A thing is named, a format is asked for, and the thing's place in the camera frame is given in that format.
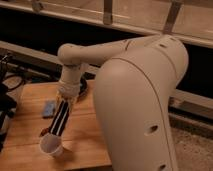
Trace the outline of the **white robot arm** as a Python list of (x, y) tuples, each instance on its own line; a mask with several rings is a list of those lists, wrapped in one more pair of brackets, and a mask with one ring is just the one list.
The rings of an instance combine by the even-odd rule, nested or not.
[(83, 66), (100, 65), (94, 106), (114, 171), (178, 171), (168, 118), (169, 97), (188, 67), (183, 43), (171, 35), (91, 46), (64, 44), (56, 116), (61, 135), (80, 91)]

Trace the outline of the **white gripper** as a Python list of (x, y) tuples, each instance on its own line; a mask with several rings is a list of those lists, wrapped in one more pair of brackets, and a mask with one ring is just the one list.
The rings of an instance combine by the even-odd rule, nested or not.
[[(74, 99), (80, 92), (80, 81), (65, 82), (59, 80), (56, 96), (56, 103), (59, 104), (62, 100)], [(62, 101), (56, 112), (56, 115), (51, 123), (49, 132), (61, 136), (69, 116), (69, 103)]]

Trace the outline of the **dark round object behind arm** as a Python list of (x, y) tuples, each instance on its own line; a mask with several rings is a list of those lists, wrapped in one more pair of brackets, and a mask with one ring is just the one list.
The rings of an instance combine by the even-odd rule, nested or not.
[(83, 96), (84, 93), (87, 91), (88, 85), (87, 81), (84, 78), (81, 78), (80, 80), (80, 92), (79, 92), (79, 97)]

